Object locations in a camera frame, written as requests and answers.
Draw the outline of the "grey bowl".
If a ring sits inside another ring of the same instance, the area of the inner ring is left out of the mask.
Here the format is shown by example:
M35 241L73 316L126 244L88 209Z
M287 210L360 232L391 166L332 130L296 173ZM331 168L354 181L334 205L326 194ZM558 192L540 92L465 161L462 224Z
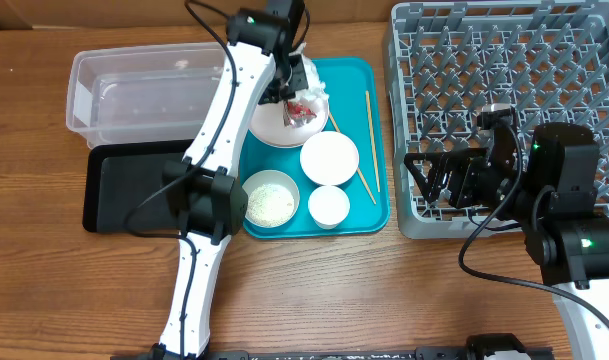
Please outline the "grey bowl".
M247 193L248 199L249 199L250 193L263 184L282 185L282 186L286 187L292 193L293 197L295 198L295 202L296 202L295 212L292 215L292 217L293 217L295 215L296 211L298 210L298 206L299 206L299 202L300 202L299 189L298 189L296 183L294 182L294 180L287 174L285 174L281 171L277 171L277 170L263 170L263 171L257 172L255 174L253 174L252 176L250 176L243 184L243 190Z

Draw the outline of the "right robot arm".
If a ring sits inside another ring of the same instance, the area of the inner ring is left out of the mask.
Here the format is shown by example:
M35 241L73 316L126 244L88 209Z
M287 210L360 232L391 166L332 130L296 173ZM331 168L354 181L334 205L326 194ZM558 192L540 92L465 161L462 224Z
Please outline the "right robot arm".
M483 205L491 219L518 223L542 280L460 268L480 279L552 295L577 359L609 359L609 218L594 210L597 143L585 127L548 123L535 129L524 161L515 127L490 125L487 148L408 153L404 164L427 200L442 190L455 208Z

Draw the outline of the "small white cup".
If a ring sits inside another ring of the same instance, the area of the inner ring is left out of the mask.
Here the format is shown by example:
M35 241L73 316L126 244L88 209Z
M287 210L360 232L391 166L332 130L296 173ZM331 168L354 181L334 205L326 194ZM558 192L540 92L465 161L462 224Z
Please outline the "small white cup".
M311 193L308 210L320 228L330 230L347 218L350 212L350 200L337 186L320 186Z

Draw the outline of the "red snack wrapper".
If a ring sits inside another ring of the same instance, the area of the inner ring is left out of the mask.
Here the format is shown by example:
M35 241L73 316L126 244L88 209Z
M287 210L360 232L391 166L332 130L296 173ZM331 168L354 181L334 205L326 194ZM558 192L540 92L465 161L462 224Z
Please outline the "red snack wrapper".
M313 104L308 100L289 100L284 103L283 122L285 127L299 128L317 117Z

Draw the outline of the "white napkin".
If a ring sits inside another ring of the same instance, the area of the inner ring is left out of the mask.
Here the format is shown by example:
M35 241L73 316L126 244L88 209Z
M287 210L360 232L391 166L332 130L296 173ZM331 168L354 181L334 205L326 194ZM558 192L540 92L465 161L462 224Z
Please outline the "white napkin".
M325 92L326 84L320 79L318 69L314 62L304 55L306 45L307 43L303 42L292 52L292 55L302 56L308 85L304 90L297 90L295 92L295 98L289 100L287 105L291 109L295 109L296 106L306 106L307 108L312 109L314 104L322 105L323 108L327 108L329 105L329 95Z

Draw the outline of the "white rice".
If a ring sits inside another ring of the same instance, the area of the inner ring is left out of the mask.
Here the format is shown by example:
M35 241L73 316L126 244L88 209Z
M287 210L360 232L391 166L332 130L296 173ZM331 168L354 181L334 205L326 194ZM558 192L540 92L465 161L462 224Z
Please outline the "white rice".
M278 227L292 217L295 205L295 198L286 187L263 184L250 193L246 216L257 226Z

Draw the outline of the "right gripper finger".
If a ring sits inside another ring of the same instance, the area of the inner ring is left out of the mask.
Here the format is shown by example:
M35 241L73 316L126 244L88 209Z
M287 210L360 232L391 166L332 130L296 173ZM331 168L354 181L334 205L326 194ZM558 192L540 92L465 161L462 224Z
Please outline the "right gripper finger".
M403 162L418 185L433 184L436 178L441 178L453 168L473 158L486 154L483 148L469 148L450 152L407 153ZM429 175L424 176L424 163L430 164Z
M421 172L416 174L421 195L426 202L434 202L447 187L451 173L443 170L431 169L427 176Z

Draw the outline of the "white bowl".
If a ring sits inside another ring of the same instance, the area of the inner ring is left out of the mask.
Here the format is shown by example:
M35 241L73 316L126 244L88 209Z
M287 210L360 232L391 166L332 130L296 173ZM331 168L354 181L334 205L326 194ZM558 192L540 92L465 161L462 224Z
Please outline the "white bowl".
M339 186L357 172L359 152L353 141L336 131L311 136L300 151L304 174L321 186Z

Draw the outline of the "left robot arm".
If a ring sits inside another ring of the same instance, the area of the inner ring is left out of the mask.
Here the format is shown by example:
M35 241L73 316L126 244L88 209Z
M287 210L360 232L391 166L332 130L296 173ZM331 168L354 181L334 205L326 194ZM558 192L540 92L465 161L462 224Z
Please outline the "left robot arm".
M178 163L165 167L165 195L177 219L179 264L170 314L153 359L200 359L210 342L210 312L226 247L244 220L238 179L242 146L260 104L294 98L308 83L295 49L310 15L302 1L242 8L217 40L225 60L201 129Z

